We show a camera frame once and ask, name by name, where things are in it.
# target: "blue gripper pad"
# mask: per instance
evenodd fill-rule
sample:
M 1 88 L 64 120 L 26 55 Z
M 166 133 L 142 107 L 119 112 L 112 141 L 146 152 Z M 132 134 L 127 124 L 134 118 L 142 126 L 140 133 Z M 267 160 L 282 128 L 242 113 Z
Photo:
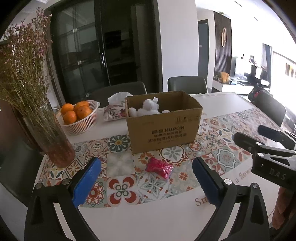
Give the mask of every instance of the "blue gripper pad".
M 78 207 L 83 204 L 91 191 L 95 181 L 101 173 L 102 165 L 99 158 L 95 157 L 95 160 L 91 163 L 89 168 L 85 171 L 82 178 L 79 180 L 73 190 L 73 204 Z
M 195 158 L 193 160 L 193 173 L 200 183 L 200 186 L 202 187 L 202 190 L 209 200 L 209 203 L 215 205 L 216 207 L 219 207 L 222 202 L 222 197 L 220 196 L 219 187 L 211 175 L 217 175 L 215 176 L 215 179 L 218 181 L 222 181 L 222 178 L 220 178 L 216 171 L 211 170 L 205 162 L 204 165 L 201 164 L 201 161 L 204 162 L 203 160 L 198 160 L 198 158 Z

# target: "red candy wrapper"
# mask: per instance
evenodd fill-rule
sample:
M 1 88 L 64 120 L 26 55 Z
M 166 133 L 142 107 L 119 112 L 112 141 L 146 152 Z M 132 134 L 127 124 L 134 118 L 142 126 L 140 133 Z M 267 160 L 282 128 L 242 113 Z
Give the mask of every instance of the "red candy wrapper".
M 155 172 L 158 175 L 162 176 L 164 179 L 168 180 L 172 174 L 174 167 L 169 165 L 161 160 L 151 157 L 145 171 Z

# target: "dining table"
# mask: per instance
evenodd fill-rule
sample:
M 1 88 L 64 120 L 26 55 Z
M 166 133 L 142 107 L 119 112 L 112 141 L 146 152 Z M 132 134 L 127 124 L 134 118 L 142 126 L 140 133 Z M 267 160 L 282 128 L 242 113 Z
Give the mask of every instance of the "dining table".
M 259 125 L 280 128 L 235 93 L 191 96 L 203 107 L 194 142 L 133 154 L 126 119 L 104 121 L 104 108 L 100 108 L 95 126 L 67 136 L 76 154 L 72 164 L 59 169 L 45 155 L 36 183 L 58 185 L 96 156 L 102 171 L 78 209 L 100 240 L 195 240 L 215 211 L 192 171 L 192 160 L 201 157 L 223 179 L 245 186 L 257 183 L 271 222 L 279 186 L 251 172 L 252 155 L 235 145 L 234 134 L 240 131 L 267 145 L 282 147 L 257 132 Z M 145 171 L 151 157 L 174 166 L 168 180 Z M 54 206 L 65 235 L 75 240 L 59 204 Z M 238 208 L 235 204 L 220 239 L 230 232 Z

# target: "cardboard box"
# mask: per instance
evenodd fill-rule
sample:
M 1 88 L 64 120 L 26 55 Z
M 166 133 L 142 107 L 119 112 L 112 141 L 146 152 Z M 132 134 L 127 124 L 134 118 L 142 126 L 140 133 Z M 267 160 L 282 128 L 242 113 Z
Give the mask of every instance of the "cardboard box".
M 142 108 L 146 99 L 158 98 L 159 112 L 170 113 L 129 117 L 128 109 Z M 133 153 L 152 151 L 193 142 L 200 124 L 202 106 L 184 91 L 129 96 L 126 122 Z

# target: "door handle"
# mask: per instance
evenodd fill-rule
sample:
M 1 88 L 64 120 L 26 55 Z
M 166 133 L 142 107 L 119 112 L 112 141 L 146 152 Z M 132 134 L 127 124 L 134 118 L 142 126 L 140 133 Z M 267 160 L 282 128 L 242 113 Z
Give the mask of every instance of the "door handle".
M 104 53 L 101 53 L 101 62 L 104 65 L 104 68 L 106 68 Z

